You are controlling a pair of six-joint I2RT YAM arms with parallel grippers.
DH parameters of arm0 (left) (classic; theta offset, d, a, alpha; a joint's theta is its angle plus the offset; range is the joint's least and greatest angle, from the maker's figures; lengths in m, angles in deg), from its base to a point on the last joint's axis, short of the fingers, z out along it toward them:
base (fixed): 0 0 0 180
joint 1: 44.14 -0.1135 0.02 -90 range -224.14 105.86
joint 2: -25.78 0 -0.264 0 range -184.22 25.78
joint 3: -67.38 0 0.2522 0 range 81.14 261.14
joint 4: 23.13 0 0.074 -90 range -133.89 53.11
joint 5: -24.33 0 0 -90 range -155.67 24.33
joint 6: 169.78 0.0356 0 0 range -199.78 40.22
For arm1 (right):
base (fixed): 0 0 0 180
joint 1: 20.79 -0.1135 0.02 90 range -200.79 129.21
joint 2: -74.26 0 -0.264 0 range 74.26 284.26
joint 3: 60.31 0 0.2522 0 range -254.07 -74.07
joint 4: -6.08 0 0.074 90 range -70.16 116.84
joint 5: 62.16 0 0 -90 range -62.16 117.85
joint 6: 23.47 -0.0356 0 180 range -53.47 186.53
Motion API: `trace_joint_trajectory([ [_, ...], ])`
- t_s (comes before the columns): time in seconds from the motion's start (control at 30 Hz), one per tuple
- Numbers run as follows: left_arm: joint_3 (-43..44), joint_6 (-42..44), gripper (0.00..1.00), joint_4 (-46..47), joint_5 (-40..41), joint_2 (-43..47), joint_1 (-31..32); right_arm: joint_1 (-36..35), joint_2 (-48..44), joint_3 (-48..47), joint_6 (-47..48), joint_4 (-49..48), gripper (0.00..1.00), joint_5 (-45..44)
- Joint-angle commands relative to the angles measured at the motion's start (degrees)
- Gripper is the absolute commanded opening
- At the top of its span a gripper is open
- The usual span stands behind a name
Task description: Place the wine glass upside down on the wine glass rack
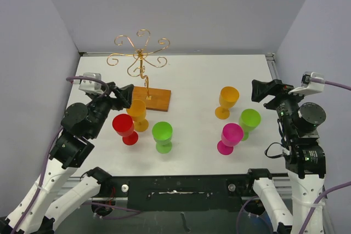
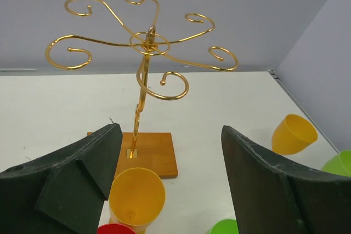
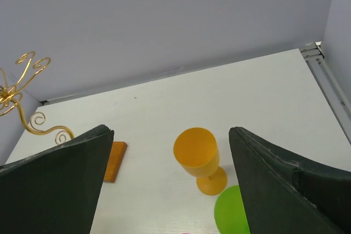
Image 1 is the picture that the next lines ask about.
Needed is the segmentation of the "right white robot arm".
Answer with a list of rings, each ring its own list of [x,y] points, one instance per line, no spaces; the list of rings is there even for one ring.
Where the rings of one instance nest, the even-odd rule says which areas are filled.
[[[292,188],[292,211],[289,211],[266,169],[250,169],[244,181],[247,193],[257,195],[272,224],[274,233],[323,233],[321,195],[325,175],[325,153],[319,145],[317,128],[326,121],[326,112],[316,103],[301,103],[299,89],[274,79],[252,81],[253,102],[266,96],[273,98],[264,104],[278,114],[279,133],[283,148],[281,157]]]

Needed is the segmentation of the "green wine glass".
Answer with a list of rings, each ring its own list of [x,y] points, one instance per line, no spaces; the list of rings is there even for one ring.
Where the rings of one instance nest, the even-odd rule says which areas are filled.
[[[261,115],[254,109],[245,109],[242,111],[239,118],[239,126],[244,131],[242,141],[248,139],[250,132],[255,130],[261,123]]]
[[[166,154],[171,151],[173,128],[168,122],[157,122],[152,128],[152,135],[159,153]]]

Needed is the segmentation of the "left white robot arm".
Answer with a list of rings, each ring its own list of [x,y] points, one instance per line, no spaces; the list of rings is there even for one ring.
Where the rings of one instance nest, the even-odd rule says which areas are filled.
[[[134,85],[122,88],[103,83],[100,92],[86,92],[91,101],[76,102],[64,112],[61,127],[50,143],[40,176],[20,204],[1,218],[1,233],[34,233],[58,191],[82,165],[110,111],[130,108]]]

